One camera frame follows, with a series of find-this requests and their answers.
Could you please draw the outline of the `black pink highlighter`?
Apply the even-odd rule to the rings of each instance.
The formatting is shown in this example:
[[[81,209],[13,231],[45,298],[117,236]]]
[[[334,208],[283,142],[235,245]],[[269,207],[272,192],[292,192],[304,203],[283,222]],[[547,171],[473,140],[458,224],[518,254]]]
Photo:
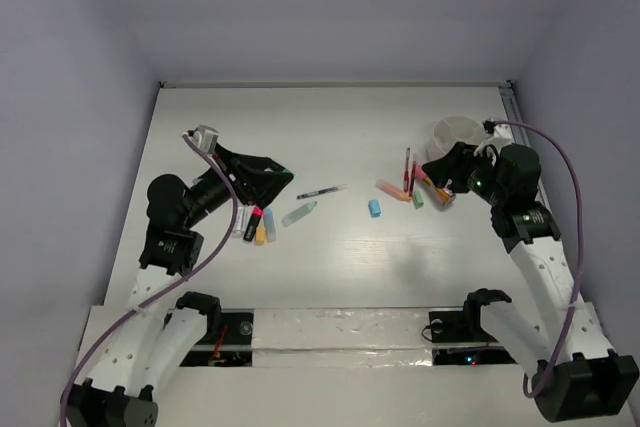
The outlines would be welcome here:
[[[257,228],[263,216],[263,210],[259,206],[254,206],[249,220],[247,221],[246,229],[243,235],[245,242],[252,242],[256,236]]]

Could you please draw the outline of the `clear blue capped pen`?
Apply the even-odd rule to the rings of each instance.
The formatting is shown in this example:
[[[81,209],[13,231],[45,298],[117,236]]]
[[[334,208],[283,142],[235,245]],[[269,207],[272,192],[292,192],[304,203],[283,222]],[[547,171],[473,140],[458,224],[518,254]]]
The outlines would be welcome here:
[[[234,224],[233,235],[242,237],[247,227],[248,217],[250,216],[249,208],[246,205],[240,205],[236,212],[236,222]]]

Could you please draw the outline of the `green pastel highlighter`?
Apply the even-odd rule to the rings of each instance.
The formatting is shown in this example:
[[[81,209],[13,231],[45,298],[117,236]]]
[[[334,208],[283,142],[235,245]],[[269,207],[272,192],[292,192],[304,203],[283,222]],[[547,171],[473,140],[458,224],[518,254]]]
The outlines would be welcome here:
[[[299,220],[310,214],[314,210],[316,205],[316,202],[308,202],[299,206],[282,218],[282,225],[284,227],[289,227],[292,224],[298,222]]]

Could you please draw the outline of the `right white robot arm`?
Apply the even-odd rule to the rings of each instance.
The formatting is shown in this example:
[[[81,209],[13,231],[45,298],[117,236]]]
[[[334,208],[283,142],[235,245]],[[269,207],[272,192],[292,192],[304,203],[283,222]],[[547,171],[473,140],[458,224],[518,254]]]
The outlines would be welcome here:
[[[510,296],[495,289],[470,293],[460,315],[470,338],[487,335],[520,365],[541,415],[549,422],[614,416],[639,379],[630,355],[619,355],[581,296],[559,228],[537,199],[541,165],[531,148],[496,149],[456,143],[422,167],[437,187],[473,192],[490,206],[491,225],[520,270],[543,328],[537,330]]]

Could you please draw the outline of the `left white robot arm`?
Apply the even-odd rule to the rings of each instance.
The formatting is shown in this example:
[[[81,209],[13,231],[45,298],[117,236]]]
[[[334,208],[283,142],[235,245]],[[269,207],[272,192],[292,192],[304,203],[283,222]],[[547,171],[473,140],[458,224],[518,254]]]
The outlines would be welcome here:
[[[193,132],[183,138],[208,168],[191,185],[174,174],[149,184],[148,225],[125,312],[78,361],[61,398],[63,426],[157,423],[159,393],[191,349],[221,330],[219,299],[186,288],[222,250],[202,258],[195,226],[226,202],[233,217],[242,205],[265,208],[294,178],[269,157],[205,146]]]

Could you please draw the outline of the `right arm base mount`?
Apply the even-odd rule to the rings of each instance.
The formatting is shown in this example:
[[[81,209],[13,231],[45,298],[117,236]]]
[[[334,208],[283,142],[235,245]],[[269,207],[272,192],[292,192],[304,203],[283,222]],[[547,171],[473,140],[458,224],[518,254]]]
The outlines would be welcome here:
[[[435,310],[421,335],[435,366],[512,365],[515,360],[492,337],[473,330],[462,310]]]

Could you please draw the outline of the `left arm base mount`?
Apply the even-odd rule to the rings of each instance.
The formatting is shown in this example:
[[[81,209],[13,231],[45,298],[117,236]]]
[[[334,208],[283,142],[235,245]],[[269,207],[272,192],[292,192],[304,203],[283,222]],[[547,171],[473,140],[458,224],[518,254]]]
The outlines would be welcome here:
[[[182,360],[181,367],[251,367],[253,310],[222,311],[215,333],[207,333]]]

